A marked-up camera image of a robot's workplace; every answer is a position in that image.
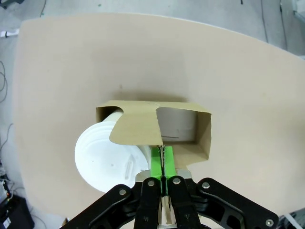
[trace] gray floor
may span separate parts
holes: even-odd
[[[305,55],[305,25],[293,16],[290,0],[283,0],[283,17],[279,10],[280,0],[47,0],[42,17],[73,15],[87,12],[136,12],[163,15],[204,22],[252,36],[285,49],[295,55]],[[21,5],[13,4],[7,10],[0,9],[0,31],[20,27],[24,20],[41,15],[44,0],[25,0]],[[18,37],[0,39],[0,60],[6,68],[8,95],[0,104],[0,134],[2,142],[12,123],[12,70]],[[16,147],[14,128],[4,146],[1,158],[11,180],[13,190],[23,187]],[[25,196],[24,189],[16,190]],[[46,214],[34,208],[32,214],[41,218],[48,229],[57,229],[64,216]],[[36,217],[36,229],[44,224]]]

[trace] open cardboard box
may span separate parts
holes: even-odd
[[[97,122],[102,122],[118,108],[123,110],[123,115],[114,126],[110,141],[120,145],[171,145],[176,168],[185,168],[208,159],[211,146],[211,113],[203,107],[194,103],[112,100],[96,108]],[[190,122],[178,120],[183,117],[179,115],[181,110],[193,111],[195,115],[191,118],[194,121],[193,136],[186,141],[179,140],[179,133],[178,137],[175,133],[171,133],[174,137],[168,134],[164,137],[163,132],[168,129],[179,132],[179,129],[175,129],[176,124]]]

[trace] table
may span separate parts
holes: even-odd
[[[195,102],[212,112],[210,158],[188,166],[277,214],[305,206],[305,62],[210,25],[136,14],[23,23],[14,123],[30,203],[73,217],[102,193],[79,175],[78,136],[111,100]]]

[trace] round white container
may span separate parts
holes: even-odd
[[[102,192],[108,192],[117,184],[133,187],[135,176],[150,168],[149,146],[125,146],[109,140],[122,114],[122,110],[118,110],[103,122],[90,126],[75,146],[75,164],[80,175]]]

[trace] silver bolt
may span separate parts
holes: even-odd
[[[267,219],[267,220],[266,220],[266,225],[267,225],[268,227],[272,227],[272,226],[274,225],[273,220],[272,220],[272,219]]]
[[[204,183],[202,184],[202,187],[203,187],[204,189],[208,189],[208,188],[210,187],[210,184],[209,184],[208,182],[204,182]]]
[[[121,196],[124,196],[124,195],[126,194],[126,190],[125,190],[125,189],[121,189],[121,190],[119,191],[119,194],[120,194]]]
[[[150,180],[150,181],[148,181],[148,186],[154,186],[154,181],[153,180]]]
[[[180,182],[181,182],[181,180],[180,180],[179,178],[175,178],[175,179],[173,180],[173,183],[174,183],[175,185],[180,184]]]

